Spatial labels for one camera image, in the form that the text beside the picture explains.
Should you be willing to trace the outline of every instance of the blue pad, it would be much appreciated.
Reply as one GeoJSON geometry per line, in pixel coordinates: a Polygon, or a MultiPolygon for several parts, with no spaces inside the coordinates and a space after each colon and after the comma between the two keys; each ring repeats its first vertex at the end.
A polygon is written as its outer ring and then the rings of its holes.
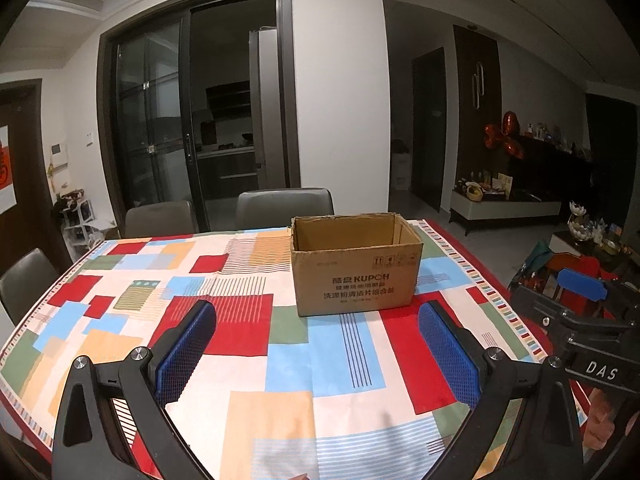
{"type": "Polygon", "coordinates": [[[604,300],[607,297],[607,289],[600,280],[573,269],[562,269],[558,272],[558,285],[591,301],[604,300]]]}
{"type": "Polygon", "coordinates": [[[194,319],[182,330],[156,368],[155,396],[161,406],[180,398],[216,329],[215,309],[206,301],[202,303],[194,319]]]}
{"type": "Polygon", "coordinates": [[[480,400],[478,369],[429,303],[418,311],[418,327],[456,400],[474,409],[480,400]]]}

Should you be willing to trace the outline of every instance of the tablecloth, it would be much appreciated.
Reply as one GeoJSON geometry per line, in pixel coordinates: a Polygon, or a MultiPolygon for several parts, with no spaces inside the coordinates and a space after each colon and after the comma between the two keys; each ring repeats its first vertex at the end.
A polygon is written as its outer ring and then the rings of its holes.
{"type": "MultiPolygon", "coordinates": [[[[424,249],[409,306],[308,318],[296,312],[287,230],[104,242],[2,349],[0,400],[50,457],[73,358],[123,359],[206,298],[216,307],[216,333],[166,409],[214,478],[422,478],[468,407],[456,402],[418,331],[419,306],[439,300],[483,346],[513,359],[546,354],[471,256],[429,223],[412,224],[424,249]]],[[[140,467],[157,475],[126,403],[114,404],[140,467]]],[[[517,409],[512,401],[489,468],[517,409]]],[[[578,416],[582,423],[579,405],[578,416]]]]}

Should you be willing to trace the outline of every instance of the chair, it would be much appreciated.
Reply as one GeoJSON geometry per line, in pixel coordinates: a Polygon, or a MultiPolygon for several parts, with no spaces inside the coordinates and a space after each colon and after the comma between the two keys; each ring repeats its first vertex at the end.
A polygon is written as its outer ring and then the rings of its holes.
{"type": "Polygon", "coordinates": [[[291,225],[295,216],[334,214],[334,203],[328,189],[265,189],[248,191],[238,197],[237,229],[265,229],[291,225]]]}
{"type": "Polygon", "coordinates": [[[16,480],[49,480],[51,465],[33,447],[8,434],[0,426],[0,470],[16,480]]]}
{"type": "Polygon", "coordinates": [[[126,238],[192,235],[198,223],[191,202],[161,202],[135,207],[127,211],[124,221],[126,238]]]}
{"type": "Polygon", "coordinates": [[[17,325],[60,274],[40,249],[14,263],[0,278],[0,301],[17,325]]]}

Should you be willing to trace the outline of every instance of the black door frame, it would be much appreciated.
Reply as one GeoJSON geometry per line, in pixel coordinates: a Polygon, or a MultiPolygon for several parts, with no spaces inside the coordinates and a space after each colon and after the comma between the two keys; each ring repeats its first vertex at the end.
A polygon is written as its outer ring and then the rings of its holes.
{"type": "MultiPolygon", "coordinates": [[[[98,138],[102,166],[107,184],[111,206],[120,232],[124,232],[124,218],[126,206],[124,203],[122,185],[118,176],[118,159],[116,149],[117,129],[116,103],[114,102],[114,70],[118,44],[127,36],[140,33],[148,27],[156,28],[164,20],[176,19],[182,15],[180,26],[180,67],[189,62],[189,26],[190,15],[193,10],[202,10],[209,6],[231,3],[233,0],[167,0],[153,6],[131,18],[119,23],[100,36],[98,46],[98,63],[96,77],[96,107],[98,120],[98,138]]],[[[278,50],[280,65],[280,87],[282,99],[282,130],[286,146],[287,185],[300,186],[300,158],[298,154],[298,116],[296,111],[296,88],[293,57],[293,13],[292,0],[276,0],[276,18],[278,25],[278,50]]],[[[192,192],[200,190],[197,175],[197,164],[194,156],[194,142],[191,135],[191,88],[189,70],[180,70],[180,114],[182,116],[182,130],[185,140],[185,157],[189,170],[192,192]]],[[[208,226],[204,202],[199,200],[196,216],[201,228],[208,226]]]]}
{"type": "Polygon", "coordinates": [[[40,119],[41,95],[42,95],[42,79],[23,79],[0,83],[0,96],[7,95],[9,92],[18,90],[33,91],[35,93],[35,138],[33,139],[32,149],[36,153],[38,165],[38,177],[40,186],[33,190],[34,212],[39,216],[40,224],[45,230],[45,235],[50,237],[51,249],[56,251],[56,258],[52,264],[59,272],[65,272],[71,266],[71,256],[66,248],[65,240],[62,232],[57,229],[51,217],[53,204],[51,201],[51,193],[49,190],[49,179],[47,178],[47,168],[44,163],[42,151],[42,122],[40,119]]]}

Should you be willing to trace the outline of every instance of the silver bolt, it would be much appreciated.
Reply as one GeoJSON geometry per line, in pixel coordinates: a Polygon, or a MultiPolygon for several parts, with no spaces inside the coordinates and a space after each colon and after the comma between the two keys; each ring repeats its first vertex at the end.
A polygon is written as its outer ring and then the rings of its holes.
{"type": "Polygon", "coordinates": [[[486,352],[489,354],[489,359],[494,361],[500,361],[504,358],[504,351],[502,348],[498,348],[497,346],[491,346],[486,349],[486,352]]]}
{"type": "Polygon", "coordinates": [[[144,359],[148,353],[149,350],[143,346],[139,346],[131,351],[131,358],[134,361],[140,361],[141,359],[144,359]]]}
{"type": "Polygon", "coordinates": [[[81,355],[80,357],[76,357],[74,359],[74,368],[77,368],[78,370],[80,368],[84,368],[88,362],[89,360],[83,355],[81,355]]]}
{"type": "Polygon", "coordinates": [[[560,368],[562,366],[562,359],[558,356],[550,355],[547,359],[553,368],[560,368]]]}

